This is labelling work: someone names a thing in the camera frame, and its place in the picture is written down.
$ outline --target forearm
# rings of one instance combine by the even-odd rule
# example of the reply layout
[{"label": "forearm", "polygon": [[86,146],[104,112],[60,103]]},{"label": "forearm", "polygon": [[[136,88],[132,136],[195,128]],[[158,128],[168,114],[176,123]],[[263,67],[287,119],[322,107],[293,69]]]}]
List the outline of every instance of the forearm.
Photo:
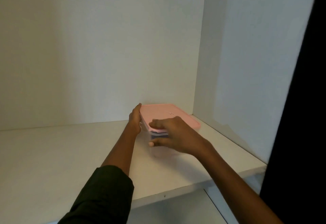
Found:
[{"label": "forearm", "polygon": [[282,223],[209,142],[205,142],[205,148],[196,157],[214,180],[240,224]]},{"label": "forearm", "polygon": [[128,176],[137,134],[136,128],[129,122],[101,166],[117,166]]}]

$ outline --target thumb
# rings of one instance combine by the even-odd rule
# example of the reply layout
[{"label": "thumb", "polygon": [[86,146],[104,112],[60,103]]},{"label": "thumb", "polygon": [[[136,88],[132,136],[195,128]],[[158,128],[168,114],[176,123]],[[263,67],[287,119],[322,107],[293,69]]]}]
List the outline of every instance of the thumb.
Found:
[{"label": "thumb", "polygon": [[151,140],[148,144],[150,147],[164,146],[172,148],[172,141],[170,138],[155,138]]}]

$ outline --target hand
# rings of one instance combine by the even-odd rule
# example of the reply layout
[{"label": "hand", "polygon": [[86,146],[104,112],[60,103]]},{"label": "hand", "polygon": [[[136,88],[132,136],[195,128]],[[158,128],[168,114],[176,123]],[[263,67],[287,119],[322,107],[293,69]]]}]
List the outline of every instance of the hand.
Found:
[{"label": "hand", "polygon": [[139,113],[140,108],[141,108],[141,103],[139,103],[129,114],[129,122],[128,122],[128,124],[130,124],[133,128],[135,128],[137,134],[139,134],[141,131],[141,127],[139,125],[141,121],[141,115]]},{"label": "hand", "polygon": [[165,146],[197,157],[207,146],[211,145],[180,117],[153,119],[149,126],[155,129],[166,129],[169,133],[169,138],[151,140],[149,142],[150,147]]}]

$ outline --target plastic food container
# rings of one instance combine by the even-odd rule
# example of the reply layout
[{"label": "plastic food container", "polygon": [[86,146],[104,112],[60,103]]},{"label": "plastic food container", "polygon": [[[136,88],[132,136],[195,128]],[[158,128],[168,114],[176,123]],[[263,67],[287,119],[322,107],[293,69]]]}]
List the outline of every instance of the plastic food container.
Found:
[{"label": "plastic food container", "polygon": [[[169,137],[167,130],[153,129],[148,125],[153,119],[166,119],[179,116],[195,131],[199,131],[201,127],[201,124],[197,120],[173,104],[142,105],[140,114],[142,119],[141,129],[144,133],[145,142],[149,142],[155,138]],[[174,149],[167,147],[150,147],[150,153],[158,158],[180,154]]]}]

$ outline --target pink lid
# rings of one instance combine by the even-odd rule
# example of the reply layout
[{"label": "pink lid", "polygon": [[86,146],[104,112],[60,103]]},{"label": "pink lid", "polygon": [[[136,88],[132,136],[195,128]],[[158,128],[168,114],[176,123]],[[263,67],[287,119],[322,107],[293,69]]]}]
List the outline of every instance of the pink lid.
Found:
[{"label": "pink lid", "polygon": [[158,133],[167,132],[167,130],[163,129],[153,129],[148,124],[153,119],[166,119],[176,116],[181,117],[182,120],[185,121],[186,124],[188,124],[193,129],[199,129],[201,127],[201,124],[197,120],[193,119],[190,115],[173,104],[142,105],[140,114],[148,131],[154,131]]}]

